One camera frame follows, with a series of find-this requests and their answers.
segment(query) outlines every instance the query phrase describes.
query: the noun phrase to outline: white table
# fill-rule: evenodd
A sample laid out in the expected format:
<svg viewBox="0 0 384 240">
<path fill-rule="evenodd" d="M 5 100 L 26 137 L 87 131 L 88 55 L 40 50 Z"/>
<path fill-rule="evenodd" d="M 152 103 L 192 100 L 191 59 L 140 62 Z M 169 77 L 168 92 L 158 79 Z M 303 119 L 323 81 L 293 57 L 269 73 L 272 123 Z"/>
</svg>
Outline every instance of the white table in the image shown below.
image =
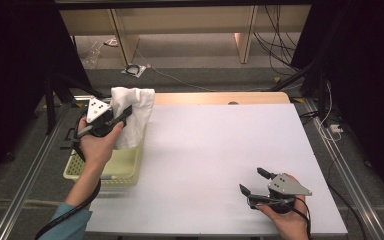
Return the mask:
<svg viewBox="0 0 384 240">
<path fill-rule="evenodd" d="M 152 236 L 267 236 L 239 183 L 268 194 L 257 167 L 289 173 L 307 197 L 312 234 L 346 228 L 292 104 L 154 106 L 139 182 L 92 203 L 87 231 Z"/>
</svg>

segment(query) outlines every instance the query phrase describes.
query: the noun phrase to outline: finger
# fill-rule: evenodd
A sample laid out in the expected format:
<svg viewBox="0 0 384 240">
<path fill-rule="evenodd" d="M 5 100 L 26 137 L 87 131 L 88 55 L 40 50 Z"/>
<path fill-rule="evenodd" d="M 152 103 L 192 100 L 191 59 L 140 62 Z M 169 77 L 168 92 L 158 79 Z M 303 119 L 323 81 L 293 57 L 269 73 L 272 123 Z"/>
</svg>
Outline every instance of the finger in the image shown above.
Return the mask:
<svg viewBox="0 0 384 240">
<path fill-rule="evenodd" d="M 273 219 L 277 213 L 275 211 L 273 211 L 273 209 L 271 209 L 271 207 L 269 207 L 268 205 L 265 205 L 265 204 L 260 204 L 260 205 L 255 205 L 255 207 L 260 210 L 262 213 L 264 213 L 267 217 L 269 217 L 270 219 Z"/>
<path fill-rule="evenodd" d="M 82 130 L 83 128 L 85 128 L 87 125 L 86 123 L 86 117 L 82 117 L 80 118 L 80 121 L 79 121 L 79 126 L 78 126 L 78 131 Z"/>
<path fill-rule="evenodd" d="M 296 195 L 295 196 L 295 209 L 303 213 L 304 215 L 307 215 L 307 207 L 305 206 L 305 196 L 304 195 Z"/>
<path fill-rule="evenodd" d="M 294 176 L 289 175 L 287 173 L 285 173 L 285 175 L 288 176 L 289 178 L 291 178 L 292 180 L 294 180 L 295 182 L 299 183 L 298 179 L 296 179 Z"/>
<path fill-rule="evenodd" d="M 114 142 L 117 140 L 118 135 L 120 135 L 121 130 L 123 129 L 123 127 L 124 127 L 124 123 L 123 123 L 123 122 L 119 122 L 119 123 L 117 123 L 117 124 L 114 126 L 114 128 L 111 130 L 111 132 L 108 133 L 108 135 L 106 136 L 106 138 L 107 138 L 110 142 L 114 143 Z"/>
</svg>

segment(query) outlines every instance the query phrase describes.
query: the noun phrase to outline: cloth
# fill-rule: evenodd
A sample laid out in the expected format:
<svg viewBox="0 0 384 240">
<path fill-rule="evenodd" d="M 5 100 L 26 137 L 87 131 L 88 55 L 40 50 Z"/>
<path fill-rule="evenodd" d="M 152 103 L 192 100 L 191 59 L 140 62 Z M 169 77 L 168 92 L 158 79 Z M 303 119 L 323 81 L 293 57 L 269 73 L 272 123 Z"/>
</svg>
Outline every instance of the cloth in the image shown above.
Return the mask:
<svg viewBox="0 0 384 240">
<path fill-rule="evenodd" d="M 65 203 L 61 203 L 52 217 L 52 220 L 70 211 L 74 207 Z M 83 239 L 86 225 L 92 216 L 92 211 L 82 209 L 80 212 L 74 214 L 67 220 L 56 225 L 54 228 L 46 232 L 40 240 L 55 240 L 55 239 L 70 239 L 77 240 Z"/>
<path fill-rule="evenodd" d="M 118 117 L 128 106 L 132 105 L 133 113 L 127 118 L 127 126 L 123 128 L 114 149 L 137 147 L 144 136 L 146 124 L 154 106 L 155 90 L 116 87 L 111 89 L 111 102 L 114 116 Z"/>
</svg>

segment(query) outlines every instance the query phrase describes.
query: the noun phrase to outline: cable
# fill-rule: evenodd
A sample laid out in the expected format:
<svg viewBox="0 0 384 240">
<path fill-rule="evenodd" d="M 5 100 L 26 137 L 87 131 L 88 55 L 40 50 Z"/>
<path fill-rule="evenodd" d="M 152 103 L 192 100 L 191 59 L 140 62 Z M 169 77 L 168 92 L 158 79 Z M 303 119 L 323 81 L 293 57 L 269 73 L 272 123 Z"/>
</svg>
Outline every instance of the cable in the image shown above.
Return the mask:
<svg viewBox="0 0 384 240">
<path fill-rule="evenodd" d="M 273 44 L 274 44 L 274 40 L 276 39 L 276 36 L 277 36 L 277 37 L 279 38 L 279 42 L 280 42 L 280 44 L 281 44 L 281 46 L 282 46 L 282 48 L 281 48 L 281 52 L 282 52 L 283 56 L 285 56 L 285 60 L 286 60 L 286 62 L 287 62 L 287 66 L 290 67 L 289 60 L 288 60 L 288 58 L 287 58 L 287 56 L 286 56 L 284 50 L 286 50 L 286 53 L 288 54 L 288 56 L 289 56 L 291 59 L 292 59 L 292 56 L 291 56 L 291 54 L 289 53 L 288 49 L 287 49 L 287 48 L 285 49 L 286 45 L 285 45 L 285 43 L 283 42 L 282 37 L 280 36 L 280 13 L 281 13 L 281 6 L 277 5 L 277 6 L 275 7 L 275 9 L 274 9 L 275 14 L 276 14 L 276 22 L 274 22 L 274 20 L 273 20 L 272 17 L 270 16 L 270 13 L 269 13 L 269 11 L 268 11 L 268 9 L 267 9 L 267 5 L 265 5 L 264 7 L 265 7 L 265 9 L 266 9 L 267 16 L 269 17 L 269 20 L 270 20 L 270 22 L 271 22 L 271 24 L 272 24 L 272 27 L 273 27 L 273 29 L 274 29 L 274 31 L 275 31 L 275 35 L 274 35 L 274 37 L 273 37 Z"/>
<path fill-rule="evenodd" d="M 326 121 L 326 119 L 328 118 L 330 112 L 332 111 L 332 105 L 333 105 L 333 103 L 332 103 L 332 92 L 330 91 L 329 83 L 327 83 L 326 86 L 327 86 L 327 89 L 328 89 L 328 91 L 329 91 L 329 110 L 327 111 L 326 117 L 325 117 L 322 121 L 320 121 L 318 130 L 319 130 L 320 134 L 322 135 L 322 137 L 323 137 L 324 139 L 326 139 L 326 140 L 328 140 L 328 141 L 337 142 L 337 141 L 341 140 L 341 138 L 342 138 L 342 135 L 341 135 L 340 132 L 337 133 L 337 134 L 339 135 L 339 138 L 334 139 L 334 138 L 328 138 L 328 137 L 325 135 L 324 131 L 321 130 L 324 121 Z"/>
<path fill-rule="evenodd" d="M 201 90 L 205 90 L 205 91 L 209 91 L 209 92 L 226 92 L 226 91 L 220 91 L 220 90 L 214 90 L 214 89 L 210 89 L 210 88 L 205 88 L 205 87 L 201 87 L 201 86 L 197 86 L 197 85 L 193 85 L 193 84 L 190 84 L 190 83 L 187 83 L 187 82 L 184 82 L 176 77 L 173 77 L 171 75 L 168 75 L 168 74 L 165 74 L 165 73 L 162 73 L 160 72 L 159 70 L 157 70 L 156 68 L 154 68 L 152 66 L 152 64 L 150 64 L 148 62 L 148 60 L 143 57 L 143 55 L 139 52 L 139 50 L 136 48 L 135 51 L 139 54 L 139 56 L 150 66 L 150 68 L 152 70 L 154 70 L 156 73 L 160 74 L 161 76 L 164 76 L 164 77 L 168 77 L 168 78 L 171 78 L 173 80 L 176 80 L 178 82 L 180 82 L 181 84 L 184 84 L 188 87 L 193 87 L 193 88 L 198 88 L 198 89 L 201 89 Z M 237 90 L 237 92 L 252 92 L 252 91 L 262 91 L 262 90 L 269 90 L 270 88 L 252 88 L 252 89 L 248 89 L 248 90 Z"/>
<path fill-rule="evenodd" d="M 299 115 L 299 118 L 306 118 L 305 123 L 302 124 L 302 125 L 305 125 L 310 120 L 317 118 L 318 115 L 319 115 L 319 111 L 312 111 L 312 112 L 307 112 L 307 113 L 303 113 L 303 114 Z M 331 117 L 328 117 L 327 119 L 332 120 L 334 122 L 338 122 L 338 123 L 341 122 L 341 120 L 333 119 Z"/>
<path fill-rule="evenodd" d="M 88 48 L 87 50 L 85 50 L 85 51 L 83 51 L 83 52 L 81 52 L 81 53 L 77 52 L 77 54 L 78 54 L 78 55 L 83 55 L 83 54 L 89 52 L 93 47 L 95 47 L 95 45 L 96 45 L 97 43 L 98 43 L 98 41 L 95 41 L 95 43 L 92 45 L 92 47 Z"/>
<path fill-rule="evenodd" d="M 354 216 L 355 216 L 355 218 L 356 218 L 356 220 L 358 222 L 358 225 L 360 226 L 361 233 L 363 234 L 363 239 L 367 239 L 366 232 L 364 231 L 363 223 L 361 222 L 361 219 L 359 218 L 357 212 L 345 200 L 345 198 L 341 194 L 339 194 L 338 191 L 336 191 L 336 189 L 329 182 L 326 182 L 326 183 L 327 183 L 327 186 L 342 200 L 342 202 L 344 202 L 344 204 L 347 205 L 347 207 L 351 210 L 352 214 L 354 214 Z"/>
<path fill-rule="evenodd" d="M 301 198 L 294 197 L 294 199 L 295 200 L 299 200 L 302 203 L 304 203 L 305 208 L 307 208 L 308 217 L 304 213 L 298 211 L 294 207 L 292 207 L 291 210 L 294 211 L 295 213 L 297 213 L 298 215 L 300 215 L 307 222 L 307 236 L 308 236 L 308 239 L 311 239 L 311 215 L 310 215 L 310 209 L 308 208 L 307 203 L 305 203 L 305 201 L 302 200 Z"/>
<path fill-rule="evenodd" d="M 270 45 L 272 45 L 273 47 L 286 48 L 286 49 L 295 51 L 295 48 L 291 48 L 291 47 L 286 47 L 286 46 L 282 46 L 282 45 L 278 45 L 278 44 L 270 43 L 269 41 L 267 41 L 267 40 L 265 40 L 263 37 L 261 37 L 259 33 L 257 33 L 257 34 L 258 34 L 259 39 L 260 39 L 261 41 L 263 41 L 264 43 L 266 43 L 266 44 L 270 44 Z"/>
<path fill-rule="evenodd" d="M 265 44 L 264 44 L 264 41 L 263 38 L 259 35 L 259 33 L 255 33 L 254 32 L 254 36 L 256 37 L 258 43 L 260 44 L 261 48 L 266 51 L 268 54 L 269 54 L 269 63 L 270 63 L 270 67 L 272 68 L 272 70 L 278 74 L 281 74 L 281 75 L 287 75 L 287 76 L 290 76 L 291 74 L 289 73 L 283 73 L 283 72 L 279 72 L 277 71 L 274 67 L 273 67 L 273 64 L 272 64 L 272 60 L 271 58 L 274 58 L 276 60 L 278 60 L 279 62 L 281 62 L 282 64 L 286 65 L 287 67 L 289 68 L 292 68 L 293 70 L 296 70 L 294 69 L 288 62 L 285 62 L 283 59 L 281 59 L 279 56 L 277 56 L 273 51 L 272 51 L 272 47 L 268 48 Z"/>
<path fill-rule="evenodd" d="M 74 128 L 74 131 L 73 131 L 73 139 L 74 139 L 73 140 L 73 148 L 74 148 L 74 150 L 76 150 L 77 154 L 79 154 L 80 158 L 83 161 L 85 161 L 85 158 L 84 158 L 83 152 L 80 149 L 80 139 L 77 138 L 77 132 L 78 132 L 78 127 L 79 127 L 80 119 L 85 115 L 85 112 L 87 112 L 87 108 L 85 108 L 85 110 L 83 110 L 82 113 L 80 114 L 80 116 L 79 116 L 79 118 L 78 118 L 78 120 L 76 122 L 76 126 Z M 93 193 L 86 200 L 84 200 L 82 203 L 80 203 L 75 208 L 71 209 L 70 211 L 64 213 L 63 215 L 55 218 L 54 220 L 52 220 L 51 222 L 46 224 L 36 234 L 35 240 L 39 239 L 41 236 L 43 236 L 43 234 L 45 234 L 46 232 L 48 232 L 49 230 L 51 230 L 52 228 L 54 228 L 58 224 L 62 223 L 63 221 L 69 219 L 73 215 L 75 215 L 78 212 L 80 212 L 82 209 L 86 208 L 98 196 L 100 190 L 101 190 L 101 181 L 98 180 L 98 183 L 97 183 L 97 185 L 95 187 L 95 190 L 93 191 Z"/>
<path fill-rule="evenodd" d="M 285 32 L 286 36 L 289 38 L 289 41 L 296 47 L 297 45 L 295 44 L 294 41 L 292 41 L 291 37 L 289 36 L 288 32 Z"/>
</svg>

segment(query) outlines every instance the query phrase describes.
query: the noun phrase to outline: power strip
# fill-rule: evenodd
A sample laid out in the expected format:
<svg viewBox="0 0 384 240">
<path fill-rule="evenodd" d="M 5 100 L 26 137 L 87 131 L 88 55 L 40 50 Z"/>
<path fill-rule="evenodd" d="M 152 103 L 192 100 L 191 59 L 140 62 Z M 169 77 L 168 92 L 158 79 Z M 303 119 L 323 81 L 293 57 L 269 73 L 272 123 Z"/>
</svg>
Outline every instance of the power strip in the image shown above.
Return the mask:
<svg viewBox="0 0 384 240">
<path fill-rule="evenodd" d="M 341 133 L 341 132 L 344 131 L 344 129 L 342 129 L 342 127 L 339 124 L 332 124 L 332 125 L 330 125 L 330 130 L 333 133 Z"/>
</svg>

